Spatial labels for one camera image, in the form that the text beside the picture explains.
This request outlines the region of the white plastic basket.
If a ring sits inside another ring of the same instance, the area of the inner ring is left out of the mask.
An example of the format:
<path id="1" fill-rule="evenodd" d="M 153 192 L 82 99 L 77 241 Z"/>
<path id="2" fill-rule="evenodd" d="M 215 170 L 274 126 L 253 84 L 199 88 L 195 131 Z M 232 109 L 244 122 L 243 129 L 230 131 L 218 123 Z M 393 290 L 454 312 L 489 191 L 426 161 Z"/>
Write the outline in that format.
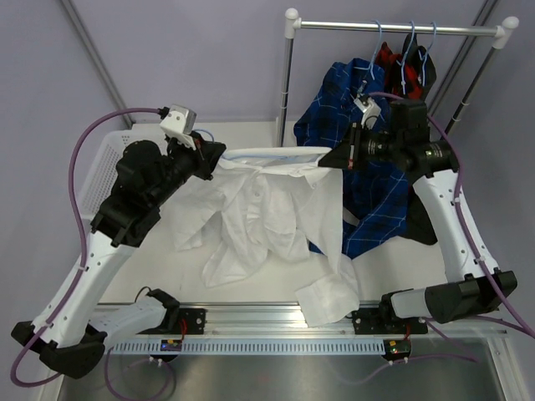
<path id="1" fill-rule="evenodd" d="M 165 136 L 155 127 L 113 131 L 103 138 L 77 197 L 83 220 L 94 218 L 101 203 L 110 195 L 117 178 L 116 164 L 125 148 L 139 140 L 150 140 L 159 146 L 161 153 L 166 152 Z"/>

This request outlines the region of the light blue wire hanger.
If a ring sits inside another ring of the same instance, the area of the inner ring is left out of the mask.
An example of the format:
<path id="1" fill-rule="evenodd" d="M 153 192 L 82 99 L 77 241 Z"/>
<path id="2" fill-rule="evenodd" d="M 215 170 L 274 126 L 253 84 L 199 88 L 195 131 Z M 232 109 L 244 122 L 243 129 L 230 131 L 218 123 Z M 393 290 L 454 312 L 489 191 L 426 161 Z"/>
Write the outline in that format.
<path id="1" fill-rule="evenodd" d="M 203 139 L 207 135 L 211 143 L 216 143 L 214 135 L 207 129 L 194 129 L 195 132 L 201 135 Z M 226 155 L 224 152 L 220 159 L 223 160 L 244 160 L 244 159 L 260 159 L 260 160 L 296 160 L 298 158 L 305 157 L 305 155 L 263 155 L 263 154 L 238 154 L 238 155 Z"/>

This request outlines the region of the black pinstripe shirt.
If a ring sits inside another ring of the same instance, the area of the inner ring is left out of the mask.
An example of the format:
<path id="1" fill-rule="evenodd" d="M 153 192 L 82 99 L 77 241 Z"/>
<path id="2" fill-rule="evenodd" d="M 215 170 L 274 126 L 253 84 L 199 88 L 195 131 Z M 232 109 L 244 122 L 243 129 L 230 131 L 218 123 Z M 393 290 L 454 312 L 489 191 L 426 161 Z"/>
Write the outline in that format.
<path id="1" fill-rule="evenodd" d="M 419 62 L 419 65 L 421 65 L 421 61 L 418 55 L 418 51 L 421 51 L 422 53 L 425 52 L 425 47 L 421 45 L 414 46 L 415 50 L 415 61 Z M 426 65 L 426 86 L 422 87 L 423 94 L 421 95 L 421 98 L 418 100 L 425 100 L 431 91 L 432 86 L 436 82 L 436 67 L 434 65 L 434 62 L 429 57 Z M 409 192 L 409 202 L 408 202 L 408 211 L 407 211 L 407 222 L 406 222 L 406 231 L 403 235 L 405 239 L 410 239 L 413 241 L 416 241 L 420 244 L 431 246 L 437 243 L 436 234 L 431 226 L 431 220 L 429 216 L 427 215 L 427 212 L 425 211 L 425 208 L 420 200 L 420 198 L 417 196 L 417 194 L 414 192 L 414 189 L 410 187 Z"/>

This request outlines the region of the blue plaid shirt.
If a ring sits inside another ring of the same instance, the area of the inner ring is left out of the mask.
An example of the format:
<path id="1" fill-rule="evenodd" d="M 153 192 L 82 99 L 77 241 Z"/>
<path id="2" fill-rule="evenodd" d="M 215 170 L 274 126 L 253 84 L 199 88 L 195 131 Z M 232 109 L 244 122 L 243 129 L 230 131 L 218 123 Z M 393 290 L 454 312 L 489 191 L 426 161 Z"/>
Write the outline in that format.
<path id="1" fill-rule="evenodd" d="M 335 62 L 293 133 L 299 146 L 339 145 L 352 124 L 363 119 L 354 102 L 359 92 L 384 89 L 385 72 L 369 61 Z M 409 183 L 389 162 L 370 162 L 361 171 L 343 173 L 343 207 L 358 223 L 343 222 L 342 253 L 351 259 L 406 231 Z"/>

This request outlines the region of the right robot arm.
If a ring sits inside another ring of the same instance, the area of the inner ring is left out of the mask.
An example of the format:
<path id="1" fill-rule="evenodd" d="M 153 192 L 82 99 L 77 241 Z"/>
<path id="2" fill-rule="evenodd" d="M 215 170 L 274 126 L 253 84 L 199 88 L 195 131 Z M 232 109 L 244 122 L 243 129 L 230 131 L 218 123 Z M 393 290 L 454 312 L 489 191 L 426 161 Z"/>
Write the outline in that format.
<path id="1" fill-rule="evenodd" d="M 423 101 L 396 97 L 390 107 L 386 133 L 356 124 L 318 162 L 347 171 L 371 161 L 394 163 L 406 174 L 435 232 L 446 282 L 383 295 L 375 314 L 380 326 L 396 332 L 410 320 L 447 323 L 496 311 L 517 288 L 517 279 L 498 267 L 482 240 L 462 190 L 455 151 L 446 140 L 431 140 Z"/>

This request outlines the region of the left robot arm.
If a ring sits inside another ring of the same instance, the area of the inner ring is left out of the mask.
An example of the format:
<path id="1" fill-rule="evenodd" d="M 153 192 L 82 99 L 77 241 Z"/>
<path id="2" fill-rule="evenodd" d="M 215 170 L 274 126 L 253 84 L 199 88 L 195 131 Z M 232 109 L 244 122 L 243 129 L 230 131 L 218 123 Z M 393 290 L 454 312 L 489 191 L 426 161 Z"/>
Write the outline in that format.
<path id="1" fill-rule="evenodd" d="M 164 203 L 192 176 L 212 178 L 227 147 L 192 136 L 192 147 L 168 139 L 165 153 L 149 140 L 125 148 L 110 195 L 90 223 L 86 252 L 43 313 L 13 328 L 12 337 L 54 372 L 82 378 L 116 344 L 142 332 L 169 333 L 180 324 L 179 301 L 160 289 L 106 317 L 92 314 L 118 270 L 160 220 Z"/>

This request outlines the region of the red black plaid shirt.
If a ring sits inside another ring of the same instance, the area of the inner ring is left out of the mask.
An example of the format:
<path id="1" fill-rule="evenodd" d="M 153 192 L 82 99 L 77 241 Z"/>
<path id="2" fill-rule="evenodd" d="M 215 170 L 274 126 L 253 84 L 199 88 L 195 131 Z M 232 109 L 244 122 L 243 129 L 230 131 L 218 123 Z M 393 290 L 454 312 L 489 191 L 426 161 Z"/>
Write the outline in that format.
<path id="1" fill-rule="evenodd" d="M 419 82 L 420 65 L 415 61 L 415 50 L 406 61 L 405 80 L 407 94 L 403 95 L 400 87 L 400 66 L 401 53 L 393 53 L 387 42 L 381 44 L 375 64 L 382 68 L 385 73 L 384 90 L 386 93 L 394 94 L 407 99 L 420 99 L 423 89 Z"/>

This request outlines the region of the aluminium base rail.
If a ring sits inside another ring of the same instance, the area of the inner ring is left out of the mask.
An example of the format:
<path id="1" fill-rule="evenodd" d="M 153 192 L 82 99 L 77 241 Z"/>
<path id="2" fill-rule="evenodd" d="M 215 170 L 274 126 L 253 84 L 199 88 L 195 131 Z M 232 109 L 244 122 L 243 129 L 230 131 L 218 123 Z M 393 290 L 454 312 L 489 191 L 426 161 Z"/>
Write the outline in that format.
<path id="1" fill-rule="evenodd" d="M 184 303 L 178 312 L 169 312 L 158 326 L 144 326 L 142 334 L 179 334 L 227 337 L 328 337 L 349 336 L 416 338 L 434 335 L 423 321 L 385 323 L 377 308 L 368 304 L 341 320 L 321 327 L 309 327 L 297 303 Z"/>

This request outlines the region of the white shirt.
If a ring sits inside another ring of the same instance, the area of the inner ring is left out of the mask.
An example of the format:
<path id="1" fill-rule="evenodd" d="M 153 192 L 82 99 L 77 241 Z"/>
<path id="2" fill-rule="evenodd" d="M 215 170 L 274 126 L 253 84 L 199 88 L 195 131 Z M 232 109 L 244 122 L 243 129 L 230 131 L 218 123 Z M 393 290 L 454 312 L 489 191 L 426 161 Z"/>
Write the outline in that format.
<path id="1" fill-rule="evenodd" d="M 177 251 L 202 246 L 209 231 L 220 244 L 202 268 L 206 287 L 250 277 L 268 256 L 309 259 L 309 247 L 326 256 L 329 273 L 296 291 L 310 327 L 337 322 L 359 309 L 359 284 L 342 253 L 343 174 L 319 167 L 327 147 L 227 150 L 226 155 L 305 155 L 296 160 L 219 159 L 212 180 L 189 179 L 166 202 Z"/>

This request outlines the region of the white and silver clothes rack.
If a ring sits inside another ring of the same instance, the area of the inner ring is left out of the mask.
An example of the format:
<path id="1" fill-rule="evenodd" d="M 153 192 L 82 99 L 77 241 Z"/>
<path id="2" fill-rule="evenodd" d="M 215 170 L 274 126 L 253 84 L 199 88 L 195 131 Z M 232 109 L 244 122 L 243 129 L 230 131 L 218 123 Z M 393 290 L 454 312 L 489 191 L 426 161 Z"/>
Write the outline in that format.
<path id="1" fill-rule="evenodd" d="M 283 70 L 281 80 L 281 98 L 279 104 L 279 114 L 276 119 L 277 122 L 277 139 L 276 145 L 285 145 L 286 123 L 288 116 L 288 93 L 291 79 L 291 69 L 293 61 L 293 45 L 296 37 L 296 32 L 299 30 L 326 30 L 326 31 L 350 31 L 350 32 L 378 32 L 375 22 L 362 23 L 342 23 L 342 22 L 325 22 L 325 21 L 308 21 L 299 16 L 299 12 L 295 8 L 286 10 L 284 23 L 284 57 Z M 461 101 L 456 106 L 456 110 L 452 114 L 448 125 L 446 126 L 446 133 L 450 134 L 454 131 L 457 125 L 461 122 L 464 111 L 469 107 L 471 98 L 476 92 L 476 88 L 482 77 L 490 66 L 492 61 L 496 58 L 498 53 L 503 50 L 509 42 L 513 33 L 519 27 L 520 20 L 515 16 L 504 18 L 501 23 L 492 27 L 486 26 L 470 26 L 470 27 L 447 27 L 438 26 L 436 36 L 455 36 L 462 37 L 473 36 L 476 42 L 479 38 L 491 38 L 492 44 L 483 59 L 479 69 L 476 71 L 470 85 L 467 87 Z M 410 23 L 382 23 L 383 33 L 410 33 Z M 433 27 L 429 25 L 415 25 L 415 31 L 418 34 L 431 35 L 433 34 Z"/>

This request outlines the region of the grey frame post left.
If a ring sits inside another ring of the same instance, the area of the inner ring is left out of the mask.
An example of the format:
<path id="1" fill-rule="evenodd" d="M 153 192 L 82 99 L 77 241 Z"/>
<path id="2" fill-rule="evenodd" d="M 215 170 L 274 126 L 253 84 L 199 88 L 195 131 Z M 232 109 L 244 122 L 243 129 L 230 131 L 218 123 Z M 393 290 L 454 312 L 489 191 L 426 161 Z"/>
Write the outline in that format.
<path id="1" fill-rule="evenodd" d="M 115 109 L 125 109 L 126 103 L 117 89 L 99 50 L 94 44 L 89 30 L 77 9 L 75 2 L 71 0 L 58 0 L 58 5 L 62 9 L 69 25 L 74 30 L 74 35 L 82 46 L 84 53 L 89 59 L 89 63 L 101 82 L 110 102 Z"/>

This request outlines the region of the grey frame post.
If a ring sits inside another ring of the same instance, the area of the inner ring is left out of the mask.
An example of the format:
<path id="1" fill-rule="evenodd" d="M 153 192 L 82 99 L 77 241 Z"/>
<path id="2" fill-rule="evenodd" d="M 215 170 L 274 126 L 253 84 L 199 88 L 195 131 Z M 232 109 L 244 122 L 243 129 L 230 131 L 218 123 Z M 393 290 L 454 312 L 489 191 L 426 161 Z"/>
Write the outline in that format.
<path id="1" fill-rule="evenodd" d="M 62 9 L 69 25 L 74 30 L 74 35 L 82 46 L 84 53 L 89 59 L 89 63 L 101 82 L 110 102 L 115 109 L 125 109 L 126 103 L 117 89 L 99 50 L 94 44 L 89 30 L 77 9 L 75 2 L 71 0 L 58 0 L 58 5 Z"/>
<path id="2" fill-rule="evenodd" d="M 472 26 L 485 26 L 492 17 L 492 14 L 495 12 L 497 6 L 500 4 L 500 0 L 484 0 L 481 2 L 481 6 L 477 11 L 473 21 Z M 473 36 L 466 36 L 459 49 L 456 52 L 456 55 L 451 62 L 450 67 L 446 70 L 445 75 L 440 81 L 440 85 L 434 96 L 431 99 L 429 104 L 429 111 L 432 114 L 436 114 L 439 107 L 444 103 L 446 96 L 448 95 L 450 87 L 453 85 L 457 75 L 461 72 L 461 68 L 465 64 L 468 56 L 474 48 L 476 43 L 476 38 Z"/>

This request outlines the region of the grey frame post right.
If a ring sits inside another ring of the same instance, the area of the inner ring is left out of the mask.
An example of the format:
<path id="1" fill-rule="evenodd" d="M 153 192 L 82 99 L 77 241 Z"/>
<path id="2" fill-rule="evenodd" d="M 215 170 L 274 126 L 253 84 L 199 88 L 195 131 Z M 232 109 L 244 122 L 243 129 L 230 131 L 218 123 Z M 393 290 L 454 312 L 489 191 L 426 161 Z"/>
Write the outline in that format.
<path id="1" fill-rule="evenodd" d="M 497 6 L 500 4 L 500 0 L 484 0 L 481 2 L 481 6 L 477 11 L 473 21 L 472 26 L 485 26 L 492 17 L 492 14 L 495 12 Z M 429 104 L 429 111 L 432 114 L 436 114 L 439 107 L 444 103 L 446 96 L 448 95 L 450 87 L 453 85 L 457 75 L 461 72 L 461 68 L 465 64 L 468 56 L 474 48 L 476 43 L 476 38 L 473 36 L 466 36 L 459 49 L 456 52 L 456 55 L 451 62 L 450 67 L 446 70 L 445 75 L 440 81 L 440 85 L 434 96 L 431 99 Z"/>

